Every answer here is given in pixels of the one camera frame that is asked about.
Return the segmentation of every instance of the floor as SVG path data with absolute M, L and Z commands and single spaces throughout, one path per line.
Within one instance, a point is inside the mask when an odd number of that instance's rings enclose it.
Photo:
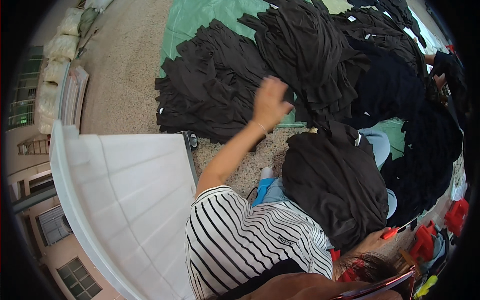
M 75 65 L 82 65 L 90 74 L 82 112 L 81 133 L 125 134 L 157 133 L 154 79 L 158 76 L 163 31 L 172 0 L 115 0 L 99 15 L 90 32 L 99 28 L 87 45 L 87 51 Z M 350 5 L 346 0 L 324 0 L 331 13 L 339 13 Z M 415 13 L 436 35 L 440 29 L 424 10 L 421 0 L 408 0 Z M 228 179 L 227 184 L 242 196 L 256 186 L 260 170 L 273 167 L 276 175 L 287 150 L 285 140 L 303 128 L 279 128 L 262 141 L 255 153 L 249 153 Z M 198 175 L 221 148 L 207 139 L 200 139 L 193 159 Z M 424 219 L 443 216 L 449 206 L 448 195 Z M 391 256 L 399 246 L 406 247 L 413 233 L 406 230 L 395 243 L 381 249 Z

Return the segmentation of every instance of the white shoe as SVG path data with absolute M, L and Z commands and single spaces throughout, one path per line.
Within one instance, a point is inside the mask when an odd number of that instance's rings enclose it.
M 272 168 L 265 167 L 262 169 L 260 172 L 260 180 L 265 179 L 265 178 L 273 178 L 273 170 Z

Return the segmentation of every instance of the person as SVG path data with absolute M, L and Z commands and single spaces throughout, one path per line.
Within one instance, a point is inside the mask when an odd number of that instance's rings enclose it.
M 437 51 L 436 54 L 425 54 L 425 63 L 433 67 L 431 72 L 439 91 L 445 84 L 448 85 L 451 92 L 447 97 L 448 111 L 458 127 L 464 131 L 471 104 L 467 97 L 467 85 L 461 62 L 453 54 Z
M 375 163 L 377 167 L 381 166 L 390 154 L 390 141 L 388 140 L 386 133 L 372 128 L 359 129 L 358 132 L 359 135 L 365 137 L 369 143 L 372 144 Z M 391 189 L 386 190 L 388 196 L 388 219 L 396 210 L 397 199 L 395 193 Z M 282 177 L 273 178 L 273 171 L 269 167 L 262 169 L 257 191 L 257 198 L 253 201 L 252 206 L 256 206 L 260 203 L 291 201 L 285 196 Z
M 286 88 L 274 77 L 262 81 L 253 119 L 223 146 L 198 180 L 185 233 L 186 265 L 196 298 L 322 300 L 375 289 L 369 299 L 411 297 L 413 282 L 410 290 L 406 281 L 392 283 L 413 273 L 398 276 L 385 260 L 372 255 L 392 239 L 381 238 L 387 228 L 371 233 L 333 262 L 328 237 L 294 202 L 252 207 L 224 185 L 252 146 L 292 109 L 282 102 Z M 364 261 L 360 281 L 336 281 L 359 258 Z M 392 276 L 397 277 L 369 285 Z

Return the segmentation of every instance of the striped shirt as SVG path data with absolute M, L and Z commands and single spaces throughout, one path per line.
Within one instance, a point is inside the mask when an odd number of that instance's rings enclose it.
M 229 186 L 201 193 L 187 221 L 185 250 L 197 299 L 221 295 L 276 263 L 332 278 L 327 237 L 294 202 L 249 202 Z

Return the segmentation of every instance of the cart wheel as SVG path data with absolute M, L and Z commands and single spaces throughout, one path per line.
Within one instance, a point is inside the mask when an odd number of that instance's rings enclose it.
M 187 136 L 190 141 L 190 148 L 195 150 L 198 146 L 198 138 L 197 135 L 193 131 L 187 131 Z

